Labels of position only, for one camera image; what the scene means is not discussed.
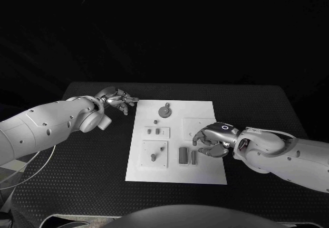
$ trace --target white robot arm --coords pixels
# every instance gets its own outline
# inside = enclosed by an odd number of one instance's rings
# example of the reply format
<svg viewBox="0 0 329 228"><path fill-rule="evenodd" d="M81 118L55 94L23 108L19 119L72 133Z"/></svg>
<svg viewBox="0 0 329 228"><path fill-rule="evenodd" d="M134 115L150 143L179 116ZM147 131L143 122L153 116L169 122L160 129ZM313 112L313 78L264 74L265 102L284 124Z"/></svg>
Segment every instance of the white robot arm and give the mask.
<svg viewBox="0 0 329 228"><path fill-rule="evenodd" d="M290 137L281 139L274 133ZM247 128L244 131L224 123L205 127L193 137L205 145L215 145L199 152L224 157L234 148L234 158L258 173L273 173L281 179L316 190L329 192L329 144L294 138L290 134Z"/></svg>
<svg viewBox="0 0 329 228"><path fill-rule="evenodd" d="M39 105L1 121L0 165L50 148L73 131L85 133L97 126L104 130L111 123L104 107L114 106L127 115L127 104L134 106L137 101L123 90L108 87L95 96Z"/></svg>

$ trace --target table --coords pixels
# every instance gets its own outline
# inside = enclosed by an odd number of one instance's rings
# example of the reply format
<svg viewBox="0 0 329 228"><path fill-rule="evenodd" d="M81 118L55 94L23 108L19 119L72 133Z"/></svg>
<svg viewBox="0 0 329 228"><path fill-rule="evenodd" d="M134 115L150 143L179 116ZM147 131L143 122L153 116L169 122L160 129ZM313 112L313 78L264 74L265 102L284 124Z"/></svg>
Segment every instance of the table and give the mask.
<svg viewBox="0 0 329 228"><path fill-rule="evenodd" d="M115 86L140 99L213 102L216 120L238 129L252 126L307 138L280 87L73 82L63 99L95 95ZM124 181L136 109L128 116L108 108L107 130L73 132L62 142L42 172L13 194L19 227L39 227L52 214L120 217L141 209L200 204L235 209L277 222L313 222L329 227L329 194L316 192L270 174L254 172L232 154L224 157L228 185ZM23 179L43 165L47 149L26 168Z"/></svg>

